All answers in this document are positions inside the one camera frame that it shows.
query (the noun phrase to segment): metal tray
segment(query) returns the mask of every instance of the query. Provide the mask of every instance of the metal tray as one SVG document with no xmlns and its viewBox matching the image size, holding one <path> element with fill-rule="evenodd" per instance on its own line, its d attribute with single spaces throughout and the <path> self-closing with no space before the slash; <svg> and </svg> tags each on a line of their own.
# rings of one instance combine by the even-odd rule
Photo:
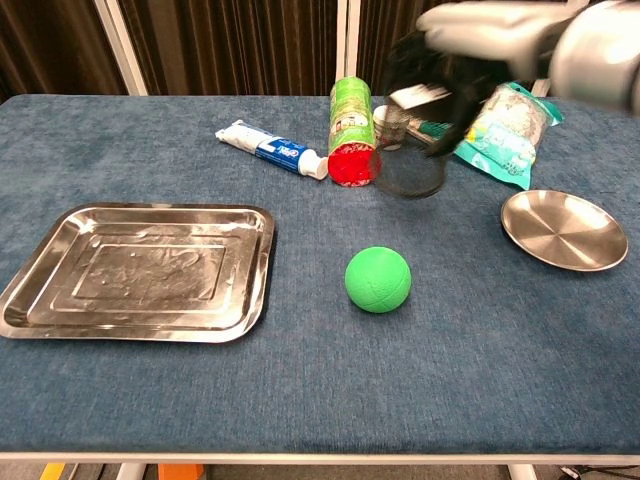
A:
<svg viewBox="0 0 640 480">
<path fill-rule="evenodd" d="M 78 207 L 0 295 L 0 334 L 233 340 L 260 316 L 273 235 L 249 206 Z"/>
</svg>

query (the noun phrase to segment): brown curtain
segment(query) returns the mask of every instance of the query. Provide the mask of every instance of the brown curtain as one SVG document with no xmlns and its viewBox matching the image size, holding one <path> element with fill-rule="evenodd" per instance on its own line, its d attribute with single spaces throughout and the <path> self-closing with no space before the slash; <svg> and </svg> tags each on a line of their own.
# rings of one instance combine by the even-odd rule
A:
<svg viewBox="0 0 640 480">
<path fill-rule="evenodd" d="M 382 92 L 384 62 L 393 43 L 415 30 L 422 13 L 447 1 L 362 0 L 356 72 L 374 95 Z"/>
<path fill-rule="evenodd" d="M 327 95 L 337 0 L 120 0 L 149 93 Z"/>
<path fill-rule="evenodd" d="M 125 94 L 91 0 L 0 0 L 0 97 Z"/>
</svg>

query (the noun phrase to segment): green ball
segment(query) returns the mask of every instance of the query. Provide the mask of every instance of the green ball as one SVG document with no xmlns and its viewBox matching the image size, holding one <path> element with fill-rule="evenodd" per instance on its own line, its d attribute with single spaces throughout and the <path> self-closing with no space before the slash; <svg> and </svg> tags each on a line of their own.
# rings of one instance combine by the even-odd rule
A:
<svg viewBox="0 0 640 480">
<path fill-rule="evenodd" d="M 398 252 L 369 247 L 351 259 L 344 284 L 357 306 L 367 312 L 386 313 L 398 308 L 409 296 L 411 270 Z"/>
</svg>

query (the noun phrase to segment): toothpaste tube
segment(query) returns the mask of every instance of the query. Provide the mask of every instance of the toothpaste tube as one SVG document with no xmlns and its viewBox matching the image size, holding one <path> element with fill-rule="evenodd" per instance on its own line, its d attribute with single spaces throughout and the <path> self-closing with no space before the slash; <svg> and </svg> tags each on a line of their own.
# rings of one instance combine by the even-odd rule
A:
<svg viewBox="0 0 640 480">
<path fill-rule="evenodd" d="M 286 138 L 276 137 L 242 120 L 233 122 L 228 128 L 218 130 L 216 138 L 285 170 L 317 180 L 327 176 L 327 157 L 318 157 L 315 150 Z"/>
</svg>

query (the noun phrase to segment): stainless steel plate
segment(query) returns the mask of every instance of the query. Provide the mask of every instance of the stainless steel plate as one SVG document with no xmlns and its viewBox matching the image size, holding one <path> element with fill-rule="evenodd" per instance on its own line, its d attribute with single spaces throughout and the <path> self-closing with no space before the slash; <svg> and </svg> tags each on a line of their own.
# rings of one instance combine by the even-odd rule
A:
<svg viewBox="0 0 640 480">
<path fill-rule="evenodd" d="M 517 193 L 502 207 L 513 241 L 543 262 L 578 271 L 606 270 L 627 255 L 622 228 L 600 207 L 563 192 Z"/>
</svg>

